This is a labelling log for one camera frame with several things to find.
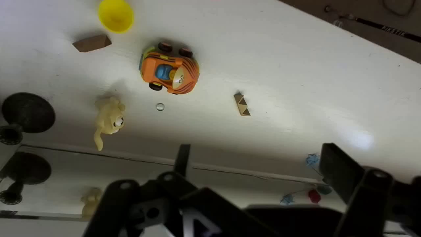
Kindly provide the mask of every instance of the white surface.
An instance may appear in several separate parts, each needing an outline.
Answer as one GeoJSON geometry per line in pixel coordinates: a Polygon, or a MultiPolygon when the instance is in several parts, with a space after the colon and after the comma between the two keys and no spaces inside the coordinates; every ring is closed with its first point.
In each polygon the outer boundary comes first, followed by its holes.
{"type": "MultiPolygon", "coordinates": [[[[1,235],[6,237],[81,237],[86,223],[50,220],[1,220],[1,235]]],[[[168,237],[163,227],[146,230],[144,237],[168,237]]]]}
{"type": "Polygon", "coordinates": [[[131,32],[77,53],[73,41],[104,32],[97,3],[1,2],[0,99],[35,93],[57,115],[26,144],[93,152],[93,105],[110,91],[127,118],[105,139],[107,155],[171,160],[192,143],[205,148],[196,152],[202,165],[317,178],[305,156],[335,143],[398,178],[419,174],[418,65],[275,0],[130,0],[131,32]],[[201,77],[192,94],[154,93],[140,81],[140,52],[159,39],[193,49],[201,77]],[[238,115],[236,91],[251,118],[238,115]]]}

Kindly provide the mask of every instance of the toy car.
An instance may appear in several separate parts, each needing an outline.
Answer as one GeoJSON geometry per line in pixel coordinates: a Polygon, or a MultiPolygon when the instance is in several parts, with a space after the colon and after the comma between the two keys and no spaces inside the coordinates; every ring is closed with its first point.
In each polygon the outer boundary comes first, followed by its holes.
{"type": "Polygon", "coordinates": [[[190,93],[200,74],[190,51],[181,48],[179,55],[173,55],[172,45],[167,43],[143,52],[139,72],[151,90],[160,91],[165,87],[173,95],[190,93]]]}

